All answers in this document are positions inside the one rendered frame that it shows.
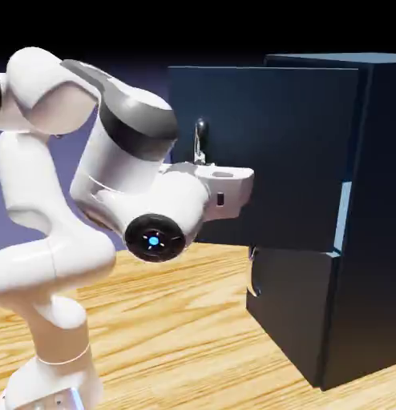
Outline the long curved metal door handle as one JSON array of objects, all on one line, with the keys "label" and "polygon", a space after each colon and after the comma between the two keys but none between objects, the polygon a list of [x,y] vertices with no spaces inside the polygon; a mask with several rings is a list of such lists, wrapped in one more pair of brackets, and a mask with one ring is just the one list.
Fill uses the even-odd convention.
[{"label": "long curved metal door handle", "polygon": [[194,154],[204,152],[208,142],[208,123],[199,118],[196,120],[194,128]]}]

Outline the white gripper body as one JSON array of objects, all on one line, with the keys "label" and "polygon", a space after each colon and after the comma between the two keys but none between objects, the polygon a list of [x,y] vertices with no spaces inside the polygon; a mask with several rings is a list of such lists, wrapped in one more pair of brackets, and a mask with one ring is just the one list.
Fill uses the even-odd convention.
[{"label": "white gripper body", "polygon": [[250,168],[198,165],[193,174],[208,187],[212,206],[244,206],[249,201],[254,180]]}]

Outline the dark blue large cabinet door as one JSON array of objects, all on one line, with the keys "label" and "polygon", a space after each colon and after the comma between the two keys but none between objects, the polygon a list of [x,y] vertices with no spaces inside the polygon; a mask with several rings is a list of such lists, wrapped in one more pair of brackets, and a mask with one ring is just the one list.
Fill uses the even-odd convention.
[{"label": "dark blue large cabinet door", "polygon": [[206,159],[255,173],[240,216],[206,223],[198,241],[331,250],[357,71],[172,66],[168,84],[180,129],[173,160],[192,159],[194,127],[203,119]]}]

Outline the dark blue cabinet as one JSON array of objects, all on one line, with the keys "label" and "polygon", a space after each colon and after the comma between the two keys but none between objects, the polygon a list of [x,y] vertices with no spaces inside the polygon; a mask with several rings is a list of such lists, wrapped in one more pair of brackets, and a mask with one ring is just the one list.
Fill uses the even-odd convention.
[{"label": "dark blue cabinet", "polygon": [[396,364],[396,54],[274,54],[268,66],[353,68],[352,146],[332,251],[326,391]]}]

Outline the dark blue small cabinet door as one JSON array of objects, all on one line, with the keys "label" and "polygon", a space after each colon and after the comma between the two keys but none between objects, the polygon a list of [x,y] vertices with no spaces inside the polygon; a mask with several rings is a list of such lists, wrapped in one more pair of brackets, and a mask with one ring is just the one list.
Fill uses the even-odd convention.
[{"label": "dark blue small cabinet door", "polygon": [[261,294],[247,291],[246,308],[309,384],[320,388],[341,255],[257,250],[253,268]]}]

